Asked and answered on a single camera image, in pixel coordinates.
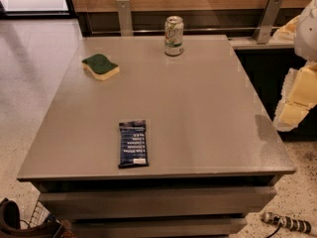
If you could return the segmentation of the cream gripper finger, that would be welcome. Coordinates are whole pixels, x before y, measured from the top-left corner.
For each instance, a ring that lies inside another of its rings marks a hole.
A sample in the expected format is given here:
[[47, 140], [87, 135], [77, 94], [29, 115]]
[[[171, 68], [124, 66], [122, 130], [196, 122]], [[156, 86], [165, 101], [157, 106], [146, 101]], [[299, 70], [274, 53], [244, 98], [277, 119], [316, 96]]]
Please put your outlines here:
[[291, 68], [285, 76], [273, 126], [279, 132], [298, 127], [317, 105], [317, 63], [308, 62], [301, 69]]
[[288, 40], [293, 41], [297, 23], [299, 20], [299, 16], [294, 17], [289, 22], [287, 22], [284, 26], [280, 27], [278, 30], [276, 30], [273, 34], [273, 38], [275, 40]]

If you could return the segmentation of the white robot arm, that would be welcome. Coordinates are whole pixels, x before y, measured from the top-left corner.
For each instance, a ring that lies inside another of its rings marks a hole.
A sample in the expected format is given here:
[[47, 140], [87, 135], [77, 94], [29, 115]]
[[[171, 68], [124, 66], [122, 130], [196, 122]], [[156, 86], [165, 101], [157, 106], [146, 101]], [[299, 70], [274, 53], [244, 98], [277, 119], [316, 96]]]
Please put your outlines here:
[[317, 0], [278, 29], [273, 38], [293, 41], [295, 54], [306, 60], [302, 68], [291, 68], [286, 74], [274, 112], [274, 128], [289, 132], [317, 105]]

